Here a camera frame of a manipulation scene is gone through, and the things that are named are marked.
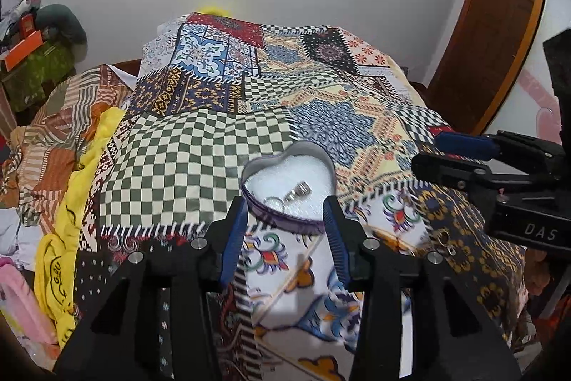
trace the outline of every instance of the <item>metal bolt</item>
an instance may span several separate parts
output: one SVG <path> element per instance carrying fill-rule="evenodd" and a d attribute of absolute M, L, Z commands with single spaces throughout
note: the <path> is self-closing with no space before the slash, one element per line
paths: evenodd
<path fill-rule="evenodd" d="M 190 247 L 197 250 L 204 249 L 207 245 L 208 241 L 203 237 L 196 237 L 190 241 Z"/>
<path fill-rule="evenodd" d="M 132 252 L 131 254 L 129 254 L 129 261 L 131 263 L 139 263 L 141 260 L 143 260 L 143 257 L 145 257 L 145 256 L 143 255 L 142 252 L 135 251 L 135 252 Z"/>
<path fill-rule="evenodd" d="M 439 254 L 438 252 L 429 252 L 426 255 L 426 258 L 430 263 L 433 263 L 435 265 L 442 263 L 442 261 L 444 260 L 444 257 L 442 257 L 442 255 Z"/>
<path fill-rule="evenodd" d="M 366 238 L 366 240 L 363 241 L 363 246 L 365 247 L 365 249 L 374 251 L 375 249 L 378 249 L 381 246 L 381 243 L 379 242 L 378 239 L 375 239 L 374 237 L 368 237 Z"/>

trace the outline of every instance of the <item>yellow blanket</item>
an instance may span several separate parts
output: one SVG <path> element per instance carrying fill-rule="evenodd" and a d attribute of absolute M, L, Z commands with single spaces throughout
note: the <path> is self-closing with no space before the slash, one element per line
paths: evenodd
<path fill-rule="evenodd" d="M 71 174 L 67 192 L 55 214 L 55 234 L 42 238 L 36 254 L 34 293 L 40 309 L 55 321 L 59 346 L 75 329 L 73 280 L 75 253 L 84 219 L 89 189 L 99 159 L 125 111 L 111 107 L 101 119 L 87 152 L 79 159 L 80 170 Z"/>

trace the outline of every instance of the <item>wooden door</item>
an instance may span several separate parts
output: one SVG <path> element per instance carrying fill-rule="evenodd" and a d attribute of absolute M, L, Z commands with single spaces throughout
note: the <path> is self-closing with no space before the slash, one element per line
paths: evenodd
<path fill-rule="evenodd" d="M 482 119 L 487 115 L 491 120 L 499 108 L 535 34 L 539 13 L 533 19 L 532 11 L 537 3 L 538 0 L 465 0 L 428 87 L 429 107 L 456 131 L 481 132 L 487 126 Z M 529 38 L 522 52 L 526 32 Z M 518 65 L 515 59 L 521 59 L 521 63 Z M 502 89 L 504 95 L 498 96 Z M 493 104 L 496 109 L 490 112 Z"/>

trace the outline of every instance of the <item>door frame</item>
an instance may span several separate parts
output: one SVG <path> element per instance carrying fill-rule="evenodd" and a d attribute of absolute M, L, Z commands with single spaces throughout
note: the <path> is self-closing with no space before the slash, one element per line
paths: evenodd
<path fill-rule="evenodd" d="M 485 110 L 482 118 L 478 121 L 474 129 L 472 130 L 472 135 L 479 135 L 487 128 L 490 124 L 500 106 L 503 104 L 507 94 L 512 89 L 513 84 L 515 83 L 520 71 L 521 67 L 525 59 L 527 58 L 527 53 L 531 48 L 533 39 L 535 38 L 535 34 L 537 31 L 537 27 L 539 26 L 539 20 L 541 18 L 541 12 L 543 11 L 543 4 L 544 0 L 533 0 L 532 11 L 529 17 L 529 21 L 527 22 L 527 26 L 525 28 L 524 36 L 521 40 L 520 46 L 517 50 L 516 55 L 514 56 L 513 62 L 509 67 L 509 70 L 502 81 L 498 92 L 496 93 L 494 99 Z M 458 21 L 456 22 L 456 26 L 454 31 L 452 32 L 452 36 L 450 37 L 450 41 L 448 42 L 448 46 L 446 46 L 446 51 L 444 52 L 442 59 L 436 69 L 436 73 L 430 84 L 428 85 L 428 91 L 426 93 L 427 100 L 430 103 L 435 97 L 436 92 L 439 88 L 439 81 L 443 70 L 446 69 L 449 60 L 453 55 L 453 51 L 458 44 L 458 41 L 462 35 L 464 23 L 466 22 L 466 17 L 472 6 L 472 0 L 464 0 L 462 5 L 462 10 L 460 11 L 460 15 L 458 16 Z"/>

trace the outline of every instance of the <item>door panel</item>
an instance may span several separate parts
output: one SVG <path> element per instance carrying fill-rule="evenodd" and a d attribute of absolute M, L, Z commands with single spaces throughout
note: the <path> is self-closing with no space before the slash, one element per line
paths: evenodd
<path fill-rule="evenodd" d="M 469 8 L 428 91 L 430 106 L 455 130 L 470 133 L 512 66 L 535 0 L 466 2 Z"/>

